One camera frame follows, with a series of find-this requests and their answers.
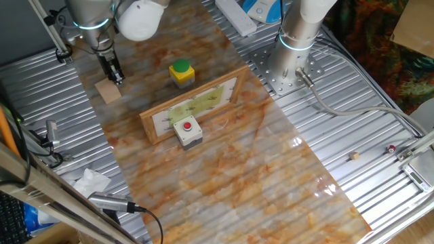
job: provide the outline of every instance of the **crumpled paper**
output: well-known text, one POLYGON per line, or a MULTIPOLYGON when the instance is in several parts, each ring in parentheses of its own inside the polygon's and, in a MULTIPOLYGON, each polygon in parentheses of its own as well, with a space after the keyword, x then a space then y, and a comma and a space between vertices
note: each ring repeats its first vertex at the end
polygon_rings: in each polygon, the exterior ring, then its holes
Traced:
MULTIPOLYGON (((83 176, 75 181, 67 180, 67 182, 85 198, 88 198, 92 193, 102 192, 109 185, 111 179, 91 169, 85 169, 83 176)), ((38 210, 39 224, 59 223, 59 220, 50 215, 38 210)))

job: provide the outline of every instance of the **metal mounting plate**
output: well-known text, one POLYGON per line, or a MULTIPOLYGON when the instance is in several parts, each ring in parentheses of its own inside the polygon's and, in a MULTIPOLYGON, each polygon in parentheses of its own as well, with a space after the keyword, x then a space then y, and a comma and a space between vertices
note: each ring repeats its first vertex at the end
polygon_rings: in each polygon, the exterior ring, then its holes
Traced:
MULTIPOLYGON (((304 83, 301 79, 296 79, 290 81, 289 79, 280 79, 277 75, 272 74, 269 71, 268 58, 275 47, 275 43, 268 45, 266 47, 257 49, 251 53, 251 59, 255 63, 256 67, 267 80, 267 83, 273 88, 275 93, 279 96, 284 96, 299 87, 303 87, 304 83)), ((313 81, 322 77, 324 74, 324 69, 318 65, 316 59, 309 54, 307 58, 307 68, 304 70, 308 77, 313 81)))

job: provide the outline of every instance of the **bolt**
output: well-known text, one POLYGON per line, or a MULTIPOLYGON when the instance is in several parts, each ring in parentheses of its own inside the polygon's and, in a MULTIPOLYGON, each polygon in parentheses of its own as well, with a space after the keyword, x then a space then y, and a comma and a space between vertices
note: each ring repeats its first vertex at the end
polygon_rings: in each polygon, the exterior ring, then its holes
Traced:
POLYGON ((390 145, 388 148, 387 148, 387 152, 389 152, 389 153, 394 153, 396 151, 396 148, 395 148, 395 146, 393 146, 393 145, 390 145))

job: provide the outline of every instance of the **cardboard box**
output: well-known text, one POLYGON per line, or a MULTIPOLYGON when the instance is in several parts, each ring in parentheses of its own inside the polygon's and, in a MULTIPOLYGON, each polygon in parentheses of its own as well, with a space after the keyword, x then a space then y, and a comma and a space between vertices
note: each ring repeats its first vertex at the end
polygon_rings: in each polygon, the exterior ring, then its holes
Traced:
POLYGON ((434 58, 434 1, 409 0, 391 41, 434 58))

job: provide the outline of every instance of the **wooden block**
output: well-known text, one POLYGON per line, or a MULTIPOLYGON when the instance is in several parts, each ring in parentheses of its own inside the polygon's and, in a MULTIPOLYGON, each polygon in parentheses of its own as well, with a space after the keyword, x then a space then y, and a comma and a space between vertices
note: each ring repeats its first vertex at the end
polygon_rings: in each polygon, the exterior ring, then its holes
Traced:
POLYGON ((109 104, 121 97, 121 93, 117 86, 109 79, 104 79, 95 84, 96 89, 102 96, 106 104, 109 104))
POLYGON ((358 159, 360 159, 360 154, 358 152, 352 152, 352 153, 350 153, 350 159, 351 160, 358 160, 358 159))

